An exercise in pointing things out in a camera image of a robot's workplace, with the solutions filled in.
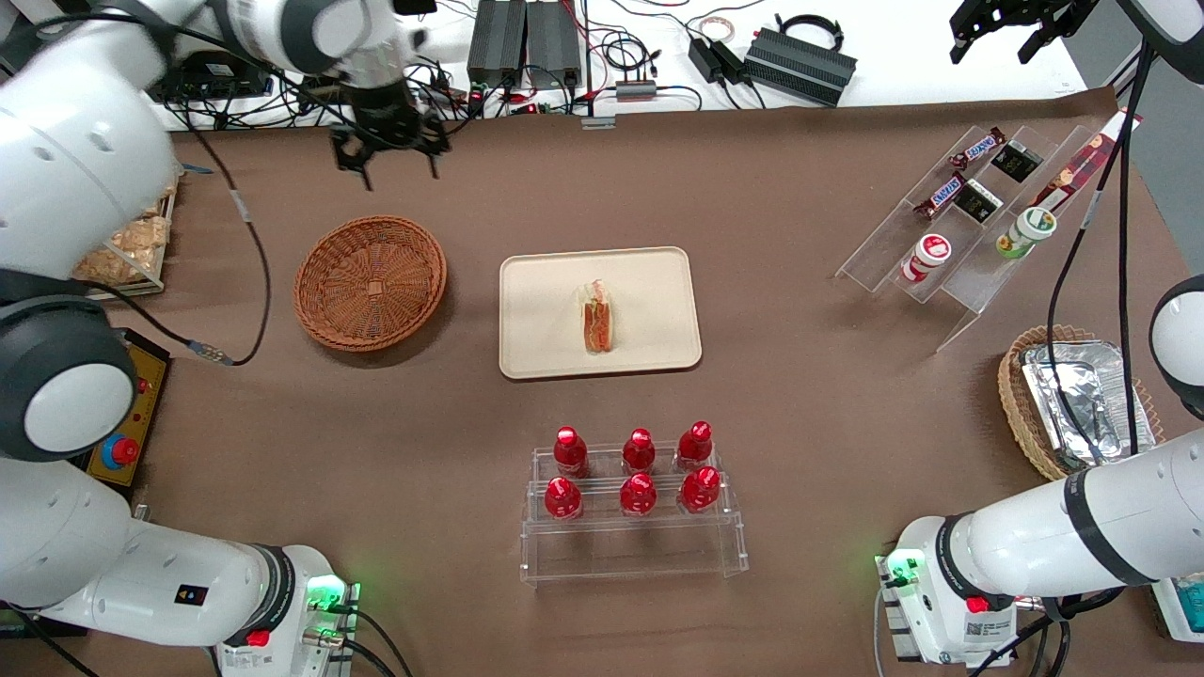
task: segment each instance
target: clear acrylic shelf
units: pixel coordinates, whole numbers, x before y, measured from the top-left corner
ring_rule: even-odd
[[[644,517],[627,517],[619,506],[622,446],[589,452],[590,477],[574,479],[582,490],[582,517],[554,519],[543,506],[548,481],[556,477],[550,448],[532,454],[532,479],[523,511],[520,575],[532,587],[549,581],[636,578],[683,573],[748,571],[744,520],[731,478],[718,453],[710,464],[720,471],[720,495],[706,511],[680,511],[677,493],[685,473],[672,469],[673,441],[659,441],[653,483],[656,507]]]
[[[837,271],[837,277],[849,277],[867,292],[879,292],[886,282],[892,282],[916,302],[928,302],[939,290],[966,307],[966,314],[949,332],[940,351],[972,325],[986,310],[999,289],[1015,275],[1023,258],[1007,259],[996,249],[996,240],[1016,217],[1037,199],[1040,190],[1056,178],[1070,158],[1082,148],[1094,133],[1078,126],[1062,143],[1054,143],[1028,126],[1021,126],[1009,140],[1023,145],[1043,158],[1040,165],[1023,181],[1016,182],[991,164],[998,153],[980,159],[975,166],[962,171],[998,198],[1003,206],[982,223],[967,214],[957,205],[946,206],[936,219],[928,222],[913,208],[932,196],[952,176],[954,166],[948,158],[976,143],[987,135],[980,126],[973,126],[899,201],[898,206],[878,225],[866,241]],[[1057,212],[1063,212],[1067,201]],[[922,282],[914,283],[902,276],[901,267],[910,258],[915,243],[929,232],[944,235],[952,254],[945,265],[928,273]]]

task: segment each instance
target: brown tablecloth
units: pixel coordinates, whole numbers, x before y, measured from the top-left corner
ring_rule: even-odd
[[[147,457],[154,517],[235,541],[319,548],[364,583],[365,610],[421,677],[869,676],[872,558],[883,543],[916,517],[1041,482],[1010,437],[995,371],[1013,338],[1044,322],[1073,228],[1038,247],[939,355],[956,308],[939,296],[919,306],[893,288],[872,298],[832,273],[970,124],[1025,123],[1061,139],[1112,111],[1110,94],[1094,92],[633,116],[591,133],[571,118],[524,117],[470,125],[441,181],[420,155],[379,155],[376,193],[334,170],[323,131],[214,134],[267,246],[272,323],[249,366],[176,361]],[[212,164],[190,139],[177,141],[182,160]],[[1080,200],[1064,223],[1085,207]],[[1112,340],[1115,212],[1112,190],[1060,313]],[[332,354],[294,319],[293,275],[323,234],[373,213],[435,234],[449,292],[430,325],[395,349]],[[1158,296],[1187,271],[1139,181],[1132,213],[1135,373],[1175,436],[1196,424],[1161,383],[1145,336]],[[148,307],[185,335],[242,353],[262,285],[220,177],[184,179],[172,237],[167,292]],[[497,271],[507,257],[655,245],[690,254],[704,348],[696,369],[532,383],[501,375]],[[636,425],[668,437],[700,418],[714,424],[736,482],[750,571],[538,591],[519,581],[532,447],[566,423],[602,442]],[[1144,591],[1075,620],[1064,675],[1204,671],[1204,648],[1163,640],[1153,623]],[[106,677],[209,673],[199,649],[105,635],[64,643]],[[889,640],[883,647],[887,675],[963,675],[896,664]],[[0,642],[0,673],[72,670],[37,642]]]

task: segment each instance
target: wicker basket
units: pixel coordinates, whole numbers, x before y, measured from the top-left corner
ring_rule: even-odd
[[[1074,326],[1055,324],[1055,341],[1090,341],[1096,335],[1090,331],[1075,329]],[[1066,477],[1070,469],[1067,467],[1045,436],[1045,425],[1041,423],[1040,413],[1028,393],[1028,382],[1020,369],[1020,352],[1045,343],[1045,328],[1034,326],[1020,335],[1011,345],[1011,348],[1003,355],[999,363],[999,400],[1003,402],[1003,411],[1008,414],[1008,425],[1016,437],[1016,443],[1028,457],[1028,461],[1040,471],[1047,479],[1055,481]],[[1137,390],[1138,400],[1145,407],[1145,414],[1150,419],[1150,429],[1153,431],[1158,443],[1165,441],[1162,431],[1162,423],[1157,412],[1150,404],[1150,394],[1141,385],[1141,382],[1133,379],[1133,389]]]
[[[293,307],[323,346],[379,351],[430,319],[447,272],[443,249],[423,226],[399,217],[360,218],[309,252],[297,271]]]

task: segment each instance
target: red bottle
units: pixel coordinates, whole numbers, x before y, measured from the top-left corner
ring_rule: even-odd
[[[631,431],[631,438],[622,446],[622,470],[627,475],[651,472],[656,460],[656,447],[653,446],[651,432],[643,428]]]
[[[585,479],[590,476],[585,440],[572,428],[566,425],[556,432],[556,446],[551,448],[551,455],[556,458],[556,469],[565,477]]]
[[[556,519],[577,519],[584,512],[582,490],[569,479],[553,477],[543,495],[543,506]]]
[[[637,472],[619,489],[619,505],[627,517],[643,517],[656,506],[656,487],[647,472]]]
[[[707,465],[714,447],[714,442],[710,441],[710,424],[700,420],[691,425],[678,442],[678,451],[673,454],[673,467],[681,472],[698,470]]]
[[[678,491],[678,506],[685,512],[698,513],[719,500],[719,471],[704,465],[685,476]]]

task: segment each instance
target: snickers bar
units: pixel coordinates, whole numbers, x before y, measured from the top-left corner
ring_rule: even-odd
[[[954,177],[938,188],[937,192],[932,194],[932,198],[928,198],[915,207],[915,213],[932,220],[932,218],[936,217],[937,213],[945,207],[945,205],[951,202],[954,198],[962,192],[962,188],[966,188],[966,177],[963,177],[961,172],[955,171]]]
[[[982,141],[979,141],[978,143],[970,146],[962,153],[957,153],[956,155],[950,157],[949,164],[954,165],[957,169],[966,169],[970,166],[970,163],[973,163],[974,160],[981,158],[982,155],[986,155],[987,151],[990,151],[991,148],[995,148],[996,146],[1007,142],[1008,137],[1004,136],[1002,131],[999,131],[999,128],[992,126],[991,134],[987,134],[982,139]]]

